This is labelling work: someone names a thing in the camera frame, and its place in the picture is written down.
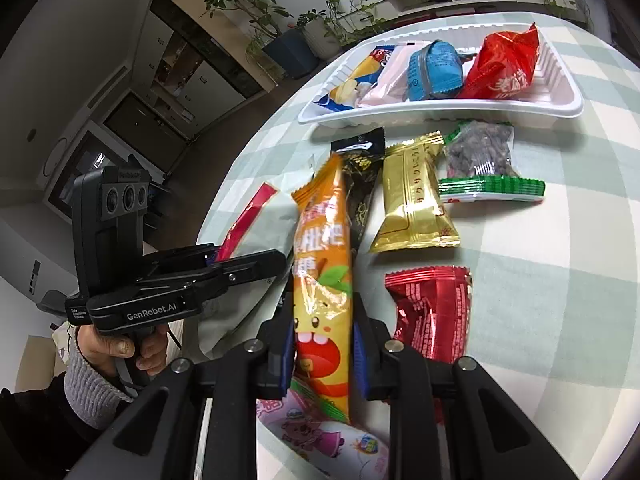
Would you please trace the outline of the left hand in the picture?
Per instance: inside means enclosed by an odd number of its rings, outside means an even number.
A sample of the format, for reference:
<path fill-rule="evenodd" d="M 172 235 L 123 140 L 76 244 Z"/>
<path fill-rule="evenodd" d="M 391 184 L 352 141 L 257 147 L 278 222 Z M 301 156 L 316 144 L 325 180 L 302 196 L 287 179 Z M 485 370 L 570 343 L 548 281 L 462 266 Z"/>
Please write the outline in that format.
<path fill-rule="evenodd" d="M 168 326 L 160 325 L 143 339 L 136 367 L 155 376 L 166 366 Z M 76 333 L 78 349 L 85 360 L 104 377 L 116 376 L 116 359 L 133 358 L 136 345 L 126 337 L 100 335 L 92 325 L 80 326 Z"/>

